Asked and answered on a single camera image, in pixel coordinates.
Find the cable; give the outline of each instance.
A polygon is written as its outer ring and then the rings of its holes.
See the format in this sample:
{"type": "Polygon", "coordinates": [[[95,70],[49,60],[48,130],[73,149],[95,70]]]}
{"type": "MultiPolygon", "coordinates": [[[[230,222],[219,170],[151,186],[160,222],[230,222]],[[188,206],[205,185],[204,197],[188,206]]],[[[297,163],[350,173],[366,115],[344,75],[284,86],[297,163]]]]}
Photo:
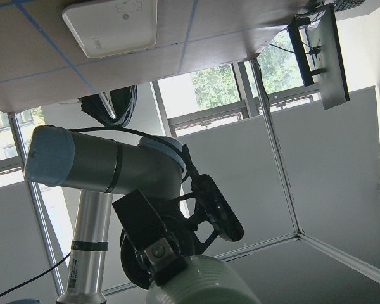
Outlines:
{"type": "Polygon", "coordinates": [[[175,151],[182,158],[182,160],[184,161],[184,164],[186,165],[186,174],[185,174],[185,176],[182,179],[182,183],[185,182],[187,180],[187,178],[189,177],[189,170],[188,170],[188,168],[194,167],[193,163],[191,162],[191,159],[189,159],[189,157],[188,157],[188,155],[189,155],[188,153],[185,154],[182,151],[180,151],[179,149],[177,149],[170,142],[168,142],[168,141],[166,141],[166,140],[164,140],[162,138],[159,138],[157,136],[145,133],[145,132],[141,132],[141,131],[137,131],[137,130],[132,130],[132,129],[128,129],[128,128],[121,128],[121,127],[91,127],[91,128],[69,129],[69,131],[70,132],[76,132],[76,133],[80,133],[80,132],[94,132],[94,131],[120,131],[120,132],[126,132],[126,133],[131,133],[131,134],[139,135],[139,136],[142,136],[142,137],[146,137],[146,138],[152,139],[154,141],[157,141],[158,143],[164,144],[165,146],[168,146],[170,149],[172,149],[173,151],[175,151]]]}
{"type": "Polygon", "coordinates": [[[6,290],[5,292],[1,293],[1,294],[0,294],[0,298],[1,298],[2,296],[6,295],[6,294],[8,294],[8,293],[10,293],[10,292],[12,292],[12,291],[14,291],[14,290],[16,290],[16,289],[18,289],[18,288],[24,286],[24,285],[27,285],[27,284],[31,283],[32,281],[34,281],[34,280],[36,280],[36,279],[39,279],[40,277],[46,275],[48,272],[51,272],[51,271],[54,270],[57,266],[61,265],[61,264],[62,264],[62,263],[63,263],[63,262],[69,257],[69,256],[70,256],[70,253],[68,253],[68,254],[67,254],[62,260],[60,260],[57,264],[53,265],[53,266],[52,266],[50,269],[48,269],[47,271],[44,271],[43,273],[41,273],[41,274],[39,274],[39,275],[33,277],[32,279],[29,279],[29,280],[25,281],[24,283],[21,283],[21,284],[19,284],[19,285],[17,285],[17,286],[14,286],[13,288],[10,288],[10,289],[6,290]]]}
{"type": "Polygon", "coordinates": [[[275,44],[271,44],[271,43],[269,43],[269,46],[274,46],[274,47],[277,48],[277,49],[281,49],[282,51],[285,51],[285,52],[289,52],[289,53],[293,53],[293,54],[294,54],[293,51],[290,51],[289,49],[283,49],[282,47],[280,47],[280,46],[276,46],[275,44]]]}

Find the robotic arm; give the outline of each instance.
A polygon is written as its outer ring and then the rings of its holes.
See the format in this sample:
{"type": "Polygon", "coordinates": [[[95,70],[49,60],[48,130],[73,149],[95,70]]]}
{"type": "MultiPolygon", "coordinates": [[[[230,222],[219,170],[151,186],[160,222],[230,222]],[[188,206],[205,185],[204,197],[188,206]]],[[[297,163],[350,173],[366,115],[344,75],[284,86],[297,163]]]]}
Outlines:
{"type": "Polygon", "coordinates": [[[121,263],[127,277],[148,289],[154,303],[259,303],[225,263],[202,256],[217,236],[239,241],[243,228],[213,179],[200,175],[187,146],[169,137],[143,137],[131,146],[66,129],[34,130],[26,179],[82,190],[67,289],[59,304],[104,304],[101,293],[112,194],[122,223],[121,263]],[[180,197],[182,173],[192,192],[180,197]],[[181,200],[195,198],[185,218],[181,200]],[[207,221],[214,230],[202,243],[194,233],[207,221]]]}

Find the black band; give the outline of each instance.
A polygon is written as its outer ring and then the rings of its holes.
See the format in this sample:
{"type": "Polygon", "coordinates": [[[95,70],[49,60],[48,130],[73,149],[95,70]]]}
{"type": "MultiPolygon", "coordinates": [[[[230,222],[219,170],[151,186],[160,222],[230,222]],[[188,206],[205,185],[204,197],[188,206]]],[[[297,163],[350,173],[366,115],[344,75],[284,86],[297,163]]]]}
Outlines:
{"type": "Polygon", "coordinates": [[[72,246],[70,247],[72,250],[80,250],[80,251],[107,251],[108,242],[80,242],[80,241],[72,241],[72,246]]]}
{"type": "Polygon", "coordinates": [[[118,178],[120,177],[122,168],[122,145],[119,142],[115,142],[115,145],[117,146],[117,160],[115,162],[113,179],[111,180],[111,183],[106,190],[107,193],[110,193],[114,190],[118,182],[118,178]]]}

